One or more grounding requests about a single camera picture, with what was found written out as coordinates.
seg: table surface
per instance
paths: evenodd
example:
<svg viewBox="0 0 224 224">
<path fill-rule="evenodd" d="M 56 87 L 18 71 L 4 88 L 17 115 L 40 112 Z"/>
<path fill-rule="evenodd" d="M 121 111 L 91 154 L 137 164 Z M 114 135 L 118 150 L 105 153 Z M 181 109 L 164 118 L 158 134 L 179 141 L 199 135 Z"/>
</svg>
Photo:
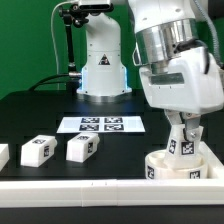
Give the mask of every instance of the table surface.
<svg viewBox="0 0 224 224">
<path fill-rule="evenodd" d="M 100 133 L 98 151 L 84 163 L 66 161 L 67 141 L 76 134 L 57 134 L 63 117 L 141 116 L 145 133 Z M 223 110 L 202 116 L 202 140 L 224 161 Z M 145 156 L 164 149 L 170 125 L 159 109 L 150 108 L 141 90 L 110 104 L 77 100 L 66 91 L 14 92 L 0 101 L 0 143 L 8 143 L 10 161 L 1 181 L 143 179 Z M 20 166 L 21 146 L 37 135 L 56 136 L 55 155 L 39 168 Z M 104 208 L 0 209 L 3 223 L 220 223 L 224 206 L 145 206 Z"/>
</svg>

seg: cube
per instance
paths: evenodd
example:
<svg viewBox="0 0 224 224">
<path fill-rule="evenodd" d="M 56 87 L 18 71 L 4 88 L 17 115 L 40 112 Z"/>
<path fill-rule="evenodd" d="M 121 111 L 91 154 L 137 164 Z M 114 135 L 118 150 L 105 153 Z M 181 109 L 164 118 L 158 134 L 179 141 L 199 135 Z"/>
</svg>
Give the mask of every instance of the cube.
<svg viewBox="0 0 224 224">
<path fill-rule="evenodd" d="M 97 133 L 81 133 L 68 141 L 66 160 L 83 163 L 97 151 Z"/>
<path fill-rule="evenodd" d="M 54 136 L 38 135 L 22 146 L 21 165 L 39 167 L 54 155 L 56 145 Z"/>
<path fill-rule="evenodd" d="M 8 144 L 0 144 L 0 171 L 9 161 L 9 146 Z"/>
</svg>

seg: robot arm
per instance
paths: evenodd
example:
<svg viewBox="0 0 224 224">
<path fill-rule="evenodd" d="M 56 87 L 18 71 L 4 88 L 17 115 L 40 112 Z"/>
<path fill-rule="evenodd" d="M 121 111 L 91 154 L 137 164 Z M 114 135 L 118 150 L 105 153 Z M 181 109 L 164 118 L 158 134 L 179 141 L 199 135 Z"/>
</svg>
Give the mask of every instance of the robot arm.
<svg viewBox="0 0 224 224">
<path fill-rule="evenodd" d="M 172 125 L 163 166 L 176 171 L 197 167 L 203 129 L 200 116 L 222 109 L 224 103 L 218 65 L 198 40 L 192 3 L 129 0 L 136 35 L 134 61 L 140 66 L 148 103 L 165 109 Z M 146 169 L 154 173 L 159 167 L 150 164 Z"/>
<path fill-rule="evenodd" d="M 120 26 L 104 12 L 113 11 L 110 0 L 74 1 L 69 9 L 61 9 L 68 38 L 68 49 L 73 52 L 71 25 L 85 26 L 87 61 L 81 69 L 81 85 L 77 97 L 94 102 L 114 102 L 128 97 L 126 68 L 121 62 Z"/>
</svg>

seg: white block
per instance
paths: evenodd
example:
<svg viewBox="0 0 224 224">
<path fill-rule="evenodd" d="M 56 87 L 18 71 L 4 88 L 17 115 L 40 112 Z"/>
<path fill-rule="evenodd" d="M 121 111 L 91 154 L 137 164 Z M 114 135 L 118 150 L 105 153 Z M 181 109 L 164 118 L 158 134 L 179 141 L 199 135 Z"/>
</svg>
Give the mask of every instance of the white block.
<svg viewBox="0 0 224 224">
<path fill-rule="evenodd" d="M 4 181 L 0 207 L 81 207 L 81 187 L 82 181 Z"/>
<path fill-rule="evenodd" d="M 21 165 L 39 167 L 54 155 L 56 145 L 54 136 L 38 135 L 22 146 Z"/>
<path fill-rule="evenodd" d="M 9 146 L 8 144 L 0 144 L 0 171 L 9 161 Z"/>
<path fill-rule="evenodd" d="M 84 162 L 97 151 L 97 133 L 81 133 L 68 141 L 66 160 Z"/>
<path fill-rule="evenodd" d="M 117 206 L 117 181 L 84 181 L 82 185 L 82 206 Z"/>
<path fill-rule="evenodd" d="M 224 181 L 118 180 L 118 206 L 223 204 Z"/>
</svg>

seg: green backdrop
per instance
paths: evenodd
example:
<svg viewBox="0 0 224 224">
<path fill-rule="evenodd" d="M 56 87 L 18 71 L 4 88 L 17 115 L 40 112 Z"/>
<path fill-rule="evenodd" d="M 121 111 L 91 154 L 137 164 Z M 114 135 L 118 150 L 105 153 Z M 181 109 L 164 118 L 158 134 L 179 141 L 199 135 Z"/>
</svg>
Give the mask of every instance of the green backdrop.
<svg viewBox="0 0 224 224">
<path fill-rule="evenodd" d="M 0 4 L 0 98 L 6 94 L 27 90 L 42 78 L 56 74 L 56 63 L 51 38 L 51 13 L 59 0 L 1 0 Z M 116 6 L 108 14 L 122 27 L 122 63 L 128 69 L 128 85 L 141 88 L 138 68 L 133 66 L 132 52 L 135 39 L 126 6 Z M 224 53 L 224 19 L 215 25 Z M 198 24 L 200 38 L 212 51 L 212 41 L 205 23 Z M 61 72 L 67 71 L 67 50 L 62 19 L 55 17 L 56 42 L 62 64 Z M 85 30 L 73 29 L 75 61 L 80 69 L 86 62 Z"/>
</svg>

